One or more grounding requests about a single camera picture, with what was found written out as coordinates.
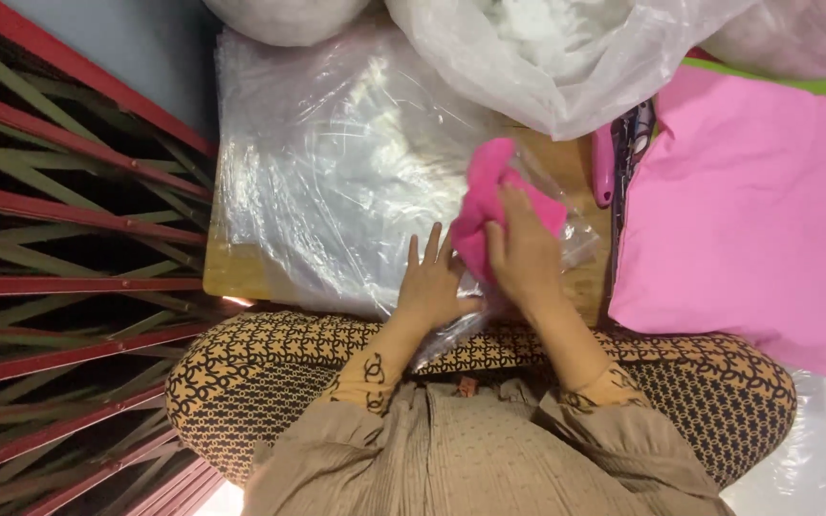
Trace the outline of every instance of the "lap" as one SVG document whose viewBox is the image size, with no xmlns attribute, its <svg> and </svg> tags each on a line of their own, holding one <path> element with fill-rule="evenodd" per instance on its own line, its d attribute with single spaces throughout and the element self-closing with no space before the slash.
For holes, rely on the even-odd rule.
<svg viewBox="0 0 826 516">
<path fill-rule="evenodd" d="M 255 445 L 269 446 L 379 324 L 296 312 L 241 314 L 197 337 L 167 382 L 171 421 L 188 446 L 242 486 Z M 795 414 L 791 378 L 726 335 L 598 333 L 606 351 L 668 416 L 720 486 L 770 453 Z M 479 333 L 423 374 L 545 366 L 519 324 Z"/>
</svg>

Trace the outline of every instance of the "person's right hand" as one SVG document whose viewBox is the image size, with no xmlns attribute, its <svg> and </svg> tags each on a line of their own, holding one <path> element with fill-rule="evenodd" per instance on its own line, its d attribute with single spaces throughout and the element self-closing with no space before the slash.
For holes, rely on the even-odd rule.
<svg viewBox="0 0 826 516">
<path fill-rule="evenodd" d="M 562 306 L 560 243 L 534 213 L 528 195 L 508 184 L 499 188 L 508 232 L 488 222 L 487 252 L 499 287 L 525 317 Z"/>
</svg>

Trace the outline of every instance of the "pink pillowcase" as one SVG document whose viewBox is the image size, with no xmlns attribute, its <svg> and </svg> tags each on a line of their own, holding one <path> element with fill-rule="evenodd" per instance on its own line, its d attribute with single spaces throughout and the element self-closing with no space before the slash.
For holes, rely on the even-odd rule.
<svg viewBox="0 0 826 516">
<path fill-rule="evenodd" d="M 826 97 L 681 66 L 655 108 L 610 315 L 826 375 Z"/>
<path fill-rule="evenodd" d="M 484 224 L 497 221 L 504 229 L 506 214 L 499 202 L 499 186 L 511 184 L 528 194 L 543 226 L 559 237 L 566 222 L 566 206 L 554 201 L 527 183 L 509 166 L 515 155 L 515 142 L 508 138 L 496 138 L 474 150 L 467 167 L 467 193 L 461 204 L 461 214 L 448 228 L 452 246 L 467 265 L 467 269 L 480 281 L 496 283 L 493 268 L 487 256 L 487 234 Z"/>
</svg>

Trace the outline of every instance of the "metal grille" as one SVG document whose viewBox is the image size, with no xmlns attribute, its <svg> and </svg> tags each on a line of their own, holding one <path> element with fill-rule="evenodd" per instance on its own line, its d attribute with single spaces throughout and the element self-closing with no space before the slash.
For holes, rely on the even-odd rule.
<svg viewBox="0 0 826 516">
<path fill-rule="evenodd" d="M 183 515 L 220 485 L 163 403 L 233 308 L 201 287 L 212 170 L 0 36 L 0 514 Z"/>
</svg>

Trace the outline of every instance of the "pink handle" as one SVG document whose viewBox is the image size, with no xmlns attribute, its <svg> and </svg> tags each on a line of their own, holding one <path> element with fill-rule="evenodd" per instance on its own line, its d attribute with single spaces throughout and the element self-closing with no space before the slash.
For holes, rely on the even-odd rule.
<svg viewBox="0 0 826 516">
<path fill-rule="evenodd" d="M 605 208 L 614 198 L 614 140 L 610 124 L 591 133 L 592 192 L 595 203 Z"/>
</svg>

